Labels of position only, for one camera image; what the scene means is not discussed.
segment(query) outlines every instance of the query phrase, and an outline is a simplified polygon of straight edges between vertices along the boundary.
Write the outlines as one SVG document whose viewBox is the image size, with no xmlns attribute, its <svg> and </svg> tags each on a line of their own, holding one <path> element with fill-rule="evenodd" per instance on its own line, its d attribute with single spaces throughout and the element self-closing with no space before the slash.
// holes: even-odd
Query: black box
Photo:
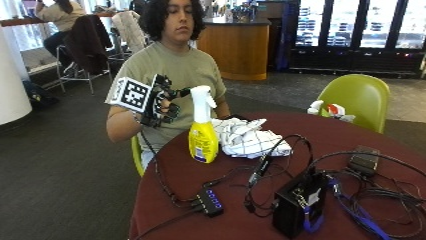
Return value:
<svg viewBox="0 0 426 240">
<path fill-rule="evenodd" d="M 358 146 L 357 152 L 365 152 L 371 154 L 379 154 L 379 151 L 374 148 L 366 146 Z M 354 154 L 349 160 L 349 168 L 362 173 L 365 176 L 370 177 L 374 175 L 378 166 L 378 156 L 367 154 Z"/>
<path fill-rule="evenodd" d="M 302 172 L 276 192 L 278 206 L 273 214 L 273 226 L 280 230 L 280 232 L 284 233 L 288 238 L 294 238 L 301 233 L 305 220 L 303 209 L 295 199 L 294 192 L 302 195 L 306 202 L 309 202 L 310 197 L 317 197 L 315 200 L 311 200 L 310 205 L 309 219 L 313 223 L 322 215 L 326 190 L 326 176 L 322 173 L 318 173 L 306 178 L 305 172 Z"/>
</svg>

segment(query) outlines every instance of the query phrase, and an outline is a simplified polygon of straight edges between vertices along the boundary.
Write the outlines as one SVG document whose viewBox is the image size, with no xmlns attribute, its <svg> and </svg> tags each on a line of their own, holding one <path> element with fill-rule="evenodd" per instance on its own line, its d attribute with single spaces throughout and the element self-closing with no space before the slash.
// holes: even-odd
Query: wires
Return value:
<svg viewBox="0 0 426 240">
<path fill-rule="evenodd" d="M 154 154 L 152 160 L 153 160 L 154 163 L 156 163 L 156 175 L 157 175 L 157 179 L 158 179 L 160 185 L 161 185 L 161 187 L 162 187 L 162 190 L 164 190 L 164 192 L 166 193 L 166 195 L 169 196 L 170 200 L 172 200 L 172 203 L 174 204 L 176 207 L 180 207 L 180 208 L 188 207 L 188 208 L 189 208 L 189 207 L 190 207 L 190 204 L 186 204 L 186 205 L 184 206 L 184 205 L 178 204 L 178 202 L 186 202 L 186 203 L 189 203 L 189 202 L 192 202 L 193 200 L 196 200 L 196 198 L 181 200 L 181 199 L 178 199 L 178 198 L 176 197 L 174 192 L 170 190 L 169 186 L 168 186 L 166 183 L 164 182 L 164 177 L 162 177 L 162 174 L 161 174 L 161 171 L 160 171 L 158 160 L 157 160 L 157 151 L 153 149 L 153 147 L 152 147 L 152 145 L 150 145 L 150 143 L 149 143 L 149 141 L 148 141 L 148 139 L 146 139 L 146 136 L 145 136 L 145 134 L 144 134 L 144 131 L 141 131 L 141 136 L 142 136 L 142 138 L 144 138 L 144 141 L 145 141 L 145 143 L 146 143 L 146 145 L 148 145 L 149 150 L 150 150 L 150 151 L 153 152 L 153 154 Z"/>
<path fill-rule="evenodd" d="M 216 178 L 216 179 L 205 182 L 205 183 L 202 184 L 202 187 L 204 187 L 204 188 L 212 187 L 212 186 L 214 186 L 216 184 L 218 184 L 220 182 L 225 181 L 228 178 L 230 178 L 230 176 L 233 176 L 238 171 L 242 171 L 242 170 L 253 170 L 253 168 L 254 168 L 253 166 L 245 166 L 245 165 L 238 166 L 238 167 L 230 169 L 230 170 L 228 171 L 228 173 L 226 173 L 222 177 Z"/>
<path fill-rule="evenodd" d="M 398 160 L 397 158 L 393 158 L 390 156 L 377 154 L 377 153 L 366 153 L 366 152 L 358 152 L 358 151 L 342 151 L 330 153 L 327 155 L 323 155 L 321 158 L 318 158 L 315 161 L 313 161 L 310 167 L 313 167 L 321 160 L 338 156 L 338 155 L 346 155 L 346 154 L 366 154 L 378 156 L 386 160 L 390 160 L 399 165 L 407 167 L 417 173 L 419 173 L 423 177 L 426 177 L 425 172 L 422 172 L 418 168 L 411 166 L 410 164 L 405 163 L 403 161 Z M 377 235 L 381 239 L 418 239 L 421 236 L 426 235 L 426 211 L 423 208 L 423 204 L 426 203 L 426 199 L 421 197 L 419 188 L 410 183 L 401 182 L 395 179 L 387 178 L 386 176 L 381 174 L 375 174 L 375 176 L 385 178 L 390 183 L 393 183 L 394 187 L 391 187 L 389 184 L 382 186 L 382 184 L 378 184 L 374 179 L 363 176 L 363 174 L 358 173 L 350 168 L 346 168 L 341 171 L 334 171 L 333 173 L 329 172 L 333 176 L 338 176 L 339 174 L 347 174 L 353 177 L 355 177 L 359 181 L 359 188 L 358 191 L 353 193 L 351 196 L 346 195 L 342 192 L 342 186 L 337 182 L 333 185 L 334 189 L 334 196 L 337 197 L 341 206 L 343 207 L 345 211 L 349 213 L 351 219 L 354 222 L 371 234 Z M 417 196 L 411 194 L 409 191 L 406 191 L 402 187 L 402 184 L 409 185 L 415 188 Z M 390 201 L 395 201 L 401 204 L 402 210 L 405 211 L 406 219 L 405 221 L 401 221 L 401 218 L 403 216 L 398 216 L 395 219 L 374 219 L 371 215 L 369 214 L 367 210 L 363 209 L 361 202 L 363 200 L 378 200 L 382 201 L 385 199 Z M 378 224 L 378 222 L 386 221 L 387 224 Z M 386 232 L 381 226 L 387 226 L 387 229 L 391 229 L 393 224 L 398 225 L 410 225 L 410 232 L 409 233 L 401 233 L 393 234 L 390 232 Z"/>
<path fill-rule="evenodd" d="M 288 140 L 289 138 L 297 138 L 297 140 L 295 140 L 295 142 L 294 142 L 294 144 L 292 145 L 292 153 L 289 154 L 289 157 L 288 157 L 288 165 L 286 165 L 286 167 L 285 168 L 281 168 L 281 172 L 280 173 L 276 173 L 276 174 L 269 174 L 268 176 L 265 176 L 265 177 L 262 177 L 262 178 L 260 178 L 260 179 L 265 179 L 265 178 L 270 178 L 272 179 L 272 177 L 273 176 L 277 176 L 277 175 L 280 175 L 280 174 L 282 174 L 282 173 L 286 173 L 286 175 L 290 177 L 290 178 L 293 178 L 293 175 L 288 172 L 288 169 L 289 169 L 289 166 L 290 166 L 290 159 L 292 159 L 292 156 L 293 156 L 293 154 L 294 154 L 294 147 L 295 147 L 295 145 L 298 144 L 298 143 L 303 143 L 303 145 L 307 147 L 307 151 L 309 151 L 309 162 L 307 162 L 307 166 L 310 166 L 310 164 L 313 163 L 313 151 L 311 151 L 311 145 L 310 145 L 310 142 L 307 141 L 307 139 L 303 137 L 303 136 L 301 136 L 301 135 L 298 135 L 298 134 L 292 134 L 292 135 L 288 135 L 286 137 L 284 137 L 276 144 L 274 144 L 274 146 L 272 147 L 272 149 L 269 150 L 269 152 L 265 154 L 265 156 L 269 156 L 272 153 L 273 153 L 273 151 L 274 151 L 274 149 L 277 148 L 277 146 L 281 144 L 281 142 L 282 141 L 285 141 L 285 140 Z M 266 204 L 266 202 L 268 202 L 268 199 L 273 196 L 273 191 L 270 191 L 270 194 L 269 194 L 269 197 L 268 197 L 268 199 L 266 199 L 266 201 L 264 202 L 264 203 L 257 203 L 256 202 L 256 200 L 254 200 L 254 198 L 253 198 L 253 194 L 252 194 L 252 190 L 253 190 L 253 187 L 256 186 L 256 184 L 257 184 L 257 180 L 256 181 L 253 181 L 254 182 L 254 184 L 250 184 L 250 180 L 249 180 L 249 186 L 246 187 L 248 188 L 248 192 L 246 192 L 246 195 L 245 195 L 245 198 L 244 198 L 244 206 L 245 206 L 245 208 L 248 209 L 248 211 L 250 212 L 250 213 L 253 213 L 257 217 L 268 217 L 272 213 L 273 213 L 273 211 L 274 211 L 274 209 L 276 209 L 276 207 L 277 207 L 277 202 L 276 201 L 273 201 L 272 202 L 272 204 L 270 204 L 270 206 L 268 206 L 268 207 L 265 207 L 265 204 Z M 260 209 L 260 210 L 266 210 L 266 211 L 269 211 L 266 214 L 264 214 L 264 215 L 261 215 L 261 214 L 258 214 L 257 213 L 257 211 L 256 211 L 256 209 Z"/>
<path fill-rule="evenodd" d="M 160 223 L 158 225 L 156 225 L 154 227 L 152 227 L 150 229 L 148 229 L 141 235 L 138 235 L 133 240 L 140 240 L 142 239 L 142 237 L 145 237 L 150 232 L 153 232 L 154 230 L 157 230 L 158 228 L 169 225 L 170 223 L 176 222 L 177 220 L 181 220 L 182 218 L 185 218 L 186 216 L 192 215 L 196 212 L 200 212 L 202 210 L 202 206 L 198 205 L 196 206 L 192 210 L 189 210 L 186 213 L 184 213 L 182 215 L 178 215 L 177 217 L 164 221 L 162 223 Z"/>
</svg>

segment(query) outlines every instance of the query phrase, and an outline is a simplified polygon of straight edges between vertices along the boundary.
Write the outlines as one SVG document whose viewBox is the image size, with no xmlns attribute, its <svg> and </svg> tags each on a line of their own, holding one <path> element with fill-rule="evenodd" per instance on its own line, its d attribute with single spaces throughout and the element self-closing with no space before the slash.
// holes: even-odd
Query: backpack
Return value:
<svg viewBox="0 0 426 240">
<path fill-rule="evenodd" d="M 59 102 L 59 99 L 31 81 L 23 81 L 28 100 L 33 108 L 45 108 Z"/>
</svg>

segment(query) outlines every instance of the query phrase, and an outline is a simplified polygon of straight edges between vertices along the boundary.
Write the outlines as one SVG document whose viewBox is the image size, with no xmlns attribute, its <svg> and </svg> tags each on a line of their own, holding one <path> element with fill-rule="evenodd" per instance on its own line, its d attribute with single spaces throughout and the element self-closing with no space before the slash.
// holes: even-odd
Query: crumpled towel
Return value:
<svg viewBox="0 0 426 240">
<path fill-rule="evenodd" d="M 228 120 L 212 119 L 217 139 L 224 152 L 232 157 L 257 158 L 266 153 L 282 139 L 272 131 L 260 131 L 266 119 L 253 121 L 232 118 Z M 282 141 L 272 152 L 272 156 L 286 156 L 292 147 Z"/>
</svg>

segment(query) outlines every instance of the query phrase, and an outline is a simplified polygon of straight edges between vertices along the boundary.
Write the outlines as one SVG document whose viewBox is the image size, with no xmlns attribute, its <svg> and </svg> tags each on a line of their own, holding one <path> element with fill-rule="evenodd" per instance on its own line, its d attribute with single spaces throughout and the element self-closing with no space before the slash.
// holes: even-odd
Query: yellow spray bottle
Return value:
<svg viewBox="0 0 426 240">
<path fill-rule="evenodd" d="M 190 156 L 200 162 L 213 162 L 218 151 L 218 140 L 214 133 L 210 111 L 216 102 L 210 96 L 210 87 L 198 86 L 190 89 L 194 102 L 194 122 L 189 130 Z"/>
</svg>

